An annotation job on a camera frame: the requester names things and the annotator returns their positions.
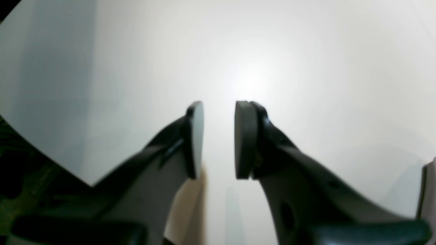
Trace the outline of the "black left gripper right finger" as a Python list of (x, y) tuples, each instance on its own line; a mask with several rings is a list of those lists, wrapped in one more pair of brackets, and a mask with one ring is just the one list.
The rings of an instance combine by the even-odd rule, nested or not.
[(306, 155), (257, 102), (237, 101), (235, 175), (257, 180), (280, 245), (425, 245), (430, 224), (363, 197)]

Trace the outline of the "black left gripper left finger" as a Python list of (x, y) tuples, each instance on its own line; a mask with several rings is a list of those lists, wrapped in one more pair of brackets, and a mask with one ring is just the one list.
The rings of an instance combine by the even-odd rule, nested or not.
[(18, 217), (11, 245), (160, 245), (173, 200), (201, 175), (204, 109), (162, 129), (83, 196)]

